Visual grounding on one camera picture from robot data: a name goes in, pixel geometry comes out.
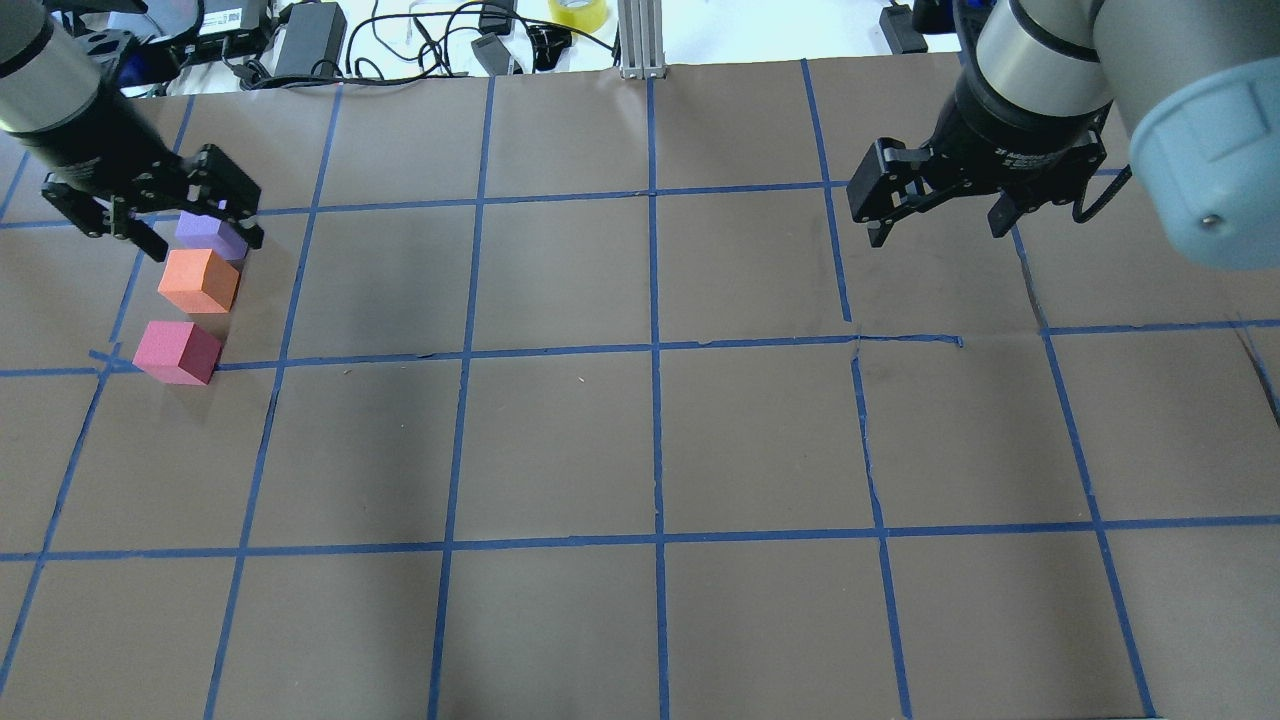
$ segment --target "yellow tape roll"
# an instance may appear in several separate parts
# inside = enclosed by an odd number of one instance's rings
[[[547,0],[552,22],[575,27],[582,32],[600,29],[609,17],[609,6],[604,0]]]

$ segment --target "foam block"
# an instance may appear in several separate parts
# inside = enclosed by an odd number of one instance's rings
[[[223,343],[196,323],[152,320],[133,364],[163,383],[206,386],[221,352]]]
[[[239,260],[248,252],[248,243],[236,234],[229,223],[209,215],[183,211],[178,215],[178,229],[173,234],[183,247],[212,250],[223,260]]]
[[[239,272],[212,250],[172,250],[160,295],[188,314],[230,313]]]

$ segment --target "orange cube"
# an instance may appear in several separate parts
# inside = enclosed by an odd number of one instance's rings
[[[212,250],[170,250],[160,295],[183,313],[230,313],[239,272]]]

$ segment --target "pink cube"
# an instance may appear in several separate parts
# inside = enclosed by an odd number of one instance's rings
[[[239,260],[248,252],[248,243],[230,224],[209,215],[193,215],[186,210],[178,215],[174,240],[189,250],[212,250],[227,261]]]
[[[196,323],[152,320],[133,364],[163,383],[206,386],[221,351],[223,343]]]

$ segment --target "white sticker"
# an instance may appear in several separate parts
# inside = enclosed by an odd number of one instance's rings
[[[239,29],[239,20],[243,10],[220,10],[218,13],[205,13],[205,22],[200,26],[200,35],[211,35],[228,29]]]

